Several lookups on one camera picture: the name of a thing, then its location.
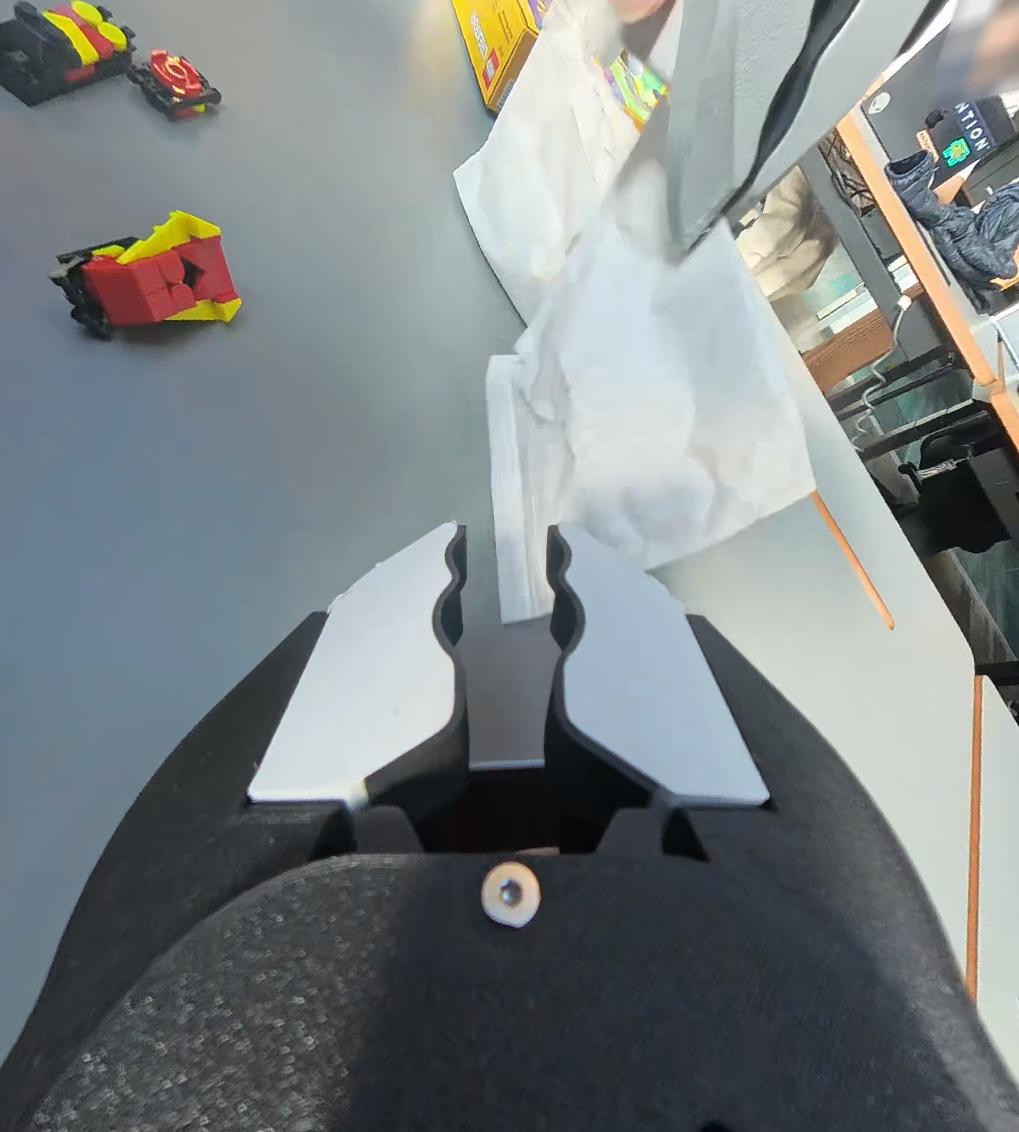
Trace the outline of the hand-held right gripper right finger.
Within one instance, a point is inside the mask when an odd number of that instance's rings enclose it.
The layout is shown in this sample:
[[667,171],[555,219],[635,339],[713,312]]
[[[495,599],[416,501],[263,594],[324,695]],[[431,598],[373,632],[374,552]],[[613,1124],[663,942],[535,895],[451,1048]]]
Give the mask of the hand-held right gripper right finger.
[[551,719],[573,749],[652,798],[754,809],[771,799],[685,607],[579,526],[550,528]]

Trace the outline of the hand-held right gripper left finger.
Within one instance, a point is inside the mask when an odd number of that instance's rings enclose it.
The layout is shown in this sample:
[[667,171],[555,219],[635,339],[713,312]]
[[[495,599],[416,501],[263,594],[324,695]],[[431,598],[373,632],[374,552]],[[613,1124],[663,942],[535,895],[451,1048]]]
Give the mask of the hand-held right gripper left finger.
[[255,805],[438,808],[469,773],[466,529],[442,524],[331,604],[248,786]]

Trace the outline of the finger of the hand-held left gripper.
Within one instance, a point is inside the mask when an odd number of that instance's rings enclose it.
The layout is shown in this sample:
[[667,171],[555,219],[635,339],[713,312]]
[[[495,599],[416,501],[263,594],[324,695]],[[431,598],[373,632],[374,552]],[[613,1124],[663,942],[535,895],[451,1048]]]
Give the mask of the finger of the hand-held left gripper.
[[743,2],[720,218],[740,218],[853,110],[937,2]]
[[663,155],[673,252],[685,255],[827,132],[831,2],[668,2]]

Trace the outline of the torn printed white paper bag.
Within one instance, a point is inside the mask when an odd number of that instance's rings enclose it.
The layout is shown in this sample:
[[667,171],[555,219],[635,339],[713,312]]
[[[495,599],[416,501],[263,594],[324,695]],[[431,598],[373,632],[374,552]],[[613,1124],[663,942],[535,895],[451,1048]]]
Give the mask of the torn printed white paper bag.
[[476,242],[523,323],[668,92],[623,31],[614,2],[549,2],[487,140],[454,173]]

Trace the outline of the large plain white paper bag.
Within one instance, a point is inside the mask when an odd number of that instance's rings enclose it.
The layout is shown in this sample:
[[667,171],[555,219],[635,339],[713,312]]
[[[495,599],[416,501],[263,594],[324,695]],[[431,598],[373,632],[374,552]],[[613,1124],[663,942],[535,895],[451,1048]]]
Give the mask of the large plain white paper bag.
[[514,351],[489,361],[503,624],[551,610],[550,526],[649,572],[816,490],[793,348],[727,224],[668,248],[665,188],[657,163],[630,166]]

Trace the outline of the black red yellow lego build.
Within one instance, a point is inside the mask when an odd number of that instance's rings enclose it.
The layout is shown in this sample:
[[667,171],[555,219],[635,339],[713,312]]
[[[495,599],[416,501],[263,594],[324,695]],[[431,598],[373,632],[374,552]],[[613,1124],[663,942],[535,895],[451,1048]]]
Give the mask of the black red yellow lego build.
[[49,278],[71,319],[99,341],[166,323],[226,324],[242,307],[222,231],[185,211],[145,238],[61,254]]

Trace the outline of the long black studded lego strip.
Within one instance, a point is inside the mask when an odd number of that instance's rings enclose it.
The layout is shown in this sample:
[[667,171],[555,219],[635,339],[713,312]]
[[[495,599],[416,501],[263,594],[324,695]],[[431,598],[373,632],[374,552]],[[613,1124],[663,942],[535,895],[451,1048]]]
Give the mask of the long black studded lego strip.
[[0,22],[0,87],[31,108],[86,91],[128,71],[135,38],[105,7],[16,2]]

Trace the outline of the colourful cardboard lego box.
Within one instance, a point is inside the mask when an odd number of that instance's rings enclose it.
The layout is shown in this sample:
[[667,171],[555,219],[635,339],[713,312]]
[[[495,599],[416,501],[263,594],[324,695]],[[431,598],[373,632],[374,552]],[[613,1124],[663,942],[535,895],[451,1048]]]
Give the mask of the colourful cardboard lego box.
[[564,18],[579,22],[573,53],[596,69],[637,130],[669,93],[651,65],[606,37],[607,2],[454,1],[453,8],[483,106],[493,115],[502,112],[545,28],[556,31]]

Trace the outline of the black lego plate red wheel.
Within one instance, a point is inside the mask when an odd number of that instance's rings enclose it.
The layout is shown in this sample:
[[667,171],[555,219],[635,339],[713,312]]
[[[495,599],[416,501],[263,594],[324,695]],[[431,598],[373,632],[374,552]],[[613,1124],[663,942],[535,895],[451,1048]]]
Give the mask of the black lego plate red wheel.
[[222,103],[222,94],[185,55],[152,49],[129,65],[127,77],[168,121],[197,119]]

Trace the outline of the dark blue jacket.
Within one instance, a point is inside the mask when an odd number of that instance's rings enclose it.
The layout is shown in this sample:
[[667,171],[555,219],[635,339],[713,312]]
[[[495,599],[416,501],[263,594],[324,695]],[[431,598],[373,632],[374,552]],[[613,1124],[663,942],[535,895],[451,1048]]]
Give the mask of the dark blue jacket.
[[926,230],[971,305],[990,311],[1001,278],[1017,275],[1019,180],[993,192],[978,211],[941,203],[932,189],[935,162],[927,151],[887,163],[887,181],[913,221]]

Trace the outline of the wooden plank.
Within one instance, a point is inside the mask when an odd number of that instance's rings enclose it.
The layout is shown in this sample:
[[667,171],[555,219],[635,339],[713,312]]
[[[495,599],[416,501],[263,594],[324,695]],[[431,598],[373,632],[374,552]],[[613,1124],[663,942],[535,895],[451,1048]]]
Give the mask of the wooden plank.
[[802,352],[800,360],[814,385],[827,395],[853,375],[881,361],[893,348],[893,324],[876,309],[817,348]]

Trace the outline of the wood edged desk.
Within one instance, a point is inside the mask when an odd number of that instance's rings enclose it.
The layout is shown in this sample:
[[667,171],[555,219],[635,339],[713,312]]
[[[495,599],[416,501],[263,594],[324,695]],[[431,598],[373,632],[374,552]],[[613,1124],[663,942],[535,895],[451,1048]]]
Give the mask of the wood edged desk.
[[860,106],[836,126],[870,195],[894,234],[904,257],[971,376],[973,391],[995,411],[1007,439],[1019,460],[1019,393],[1007,380],[1007,352],[996,325],[978,314],[948,271],[925,231],[916,225],[885,175],[887,152],[873,132]]

